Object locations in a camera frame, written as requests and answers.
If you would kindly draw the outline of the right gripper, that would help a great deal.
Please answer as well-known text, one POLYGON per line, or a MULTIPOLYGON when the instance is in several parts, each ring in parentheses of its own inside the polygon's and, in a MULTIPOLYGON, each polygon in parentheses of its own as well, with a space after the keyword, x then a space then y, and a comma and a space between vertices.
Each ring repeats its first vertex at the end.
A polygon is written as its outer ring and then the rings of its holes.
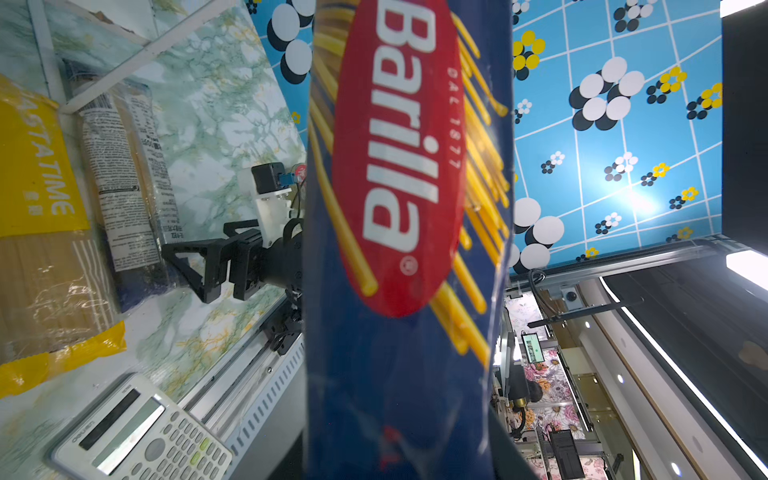
POLYGON ((257 220, 226 222, 223 238, 176 242, 161 247, 162 258, 184 279, 192 292, 205 304, 221 295, 227 280, 229 261, 233 297, 248 300, 265 284, 289 292, 302 290, 303 220, 293 218, 283 234, 271 246, 264 245, 257 220))

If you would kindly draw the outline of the yellow pasta bag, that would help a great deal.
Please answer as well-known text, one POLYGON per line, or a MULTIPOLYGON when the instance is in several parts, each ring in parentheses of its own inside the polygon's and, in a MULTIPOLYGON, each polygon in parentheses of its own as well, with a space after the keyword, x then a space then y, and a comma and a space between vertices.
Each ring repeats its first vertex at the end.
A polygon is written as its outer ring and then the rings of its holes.
POLYGON ((126 348, 57 104, 1 79, 1 395, 126 348))

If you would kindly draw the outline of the blue Barilla pasta box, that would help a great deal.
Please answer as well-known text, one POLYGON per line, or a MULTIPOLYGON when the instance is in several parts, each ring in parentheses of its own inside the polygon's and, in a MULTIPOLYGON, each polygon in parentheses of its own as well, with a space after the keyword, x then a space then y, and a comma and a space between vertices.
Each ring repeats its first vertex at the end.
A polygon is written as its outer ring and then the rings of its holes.
POLYGON ((321 1, 313 43, 304 473, 490 479, 512 5, 321 1))

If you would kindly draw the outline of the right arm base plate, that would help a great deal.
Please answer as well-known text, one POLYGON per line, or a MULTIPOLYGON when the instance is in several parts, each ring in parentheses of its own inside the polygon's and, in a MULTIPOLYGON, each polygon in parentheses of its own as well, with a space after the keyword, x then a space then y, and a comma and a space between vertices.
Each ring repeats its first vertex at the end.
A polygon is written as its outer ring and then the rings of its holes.
POLYGON ((278 355, 288 352, 303 329, 302 310, 288 300, 283 300, 261 327, 267 337, 268 348, 278 355))

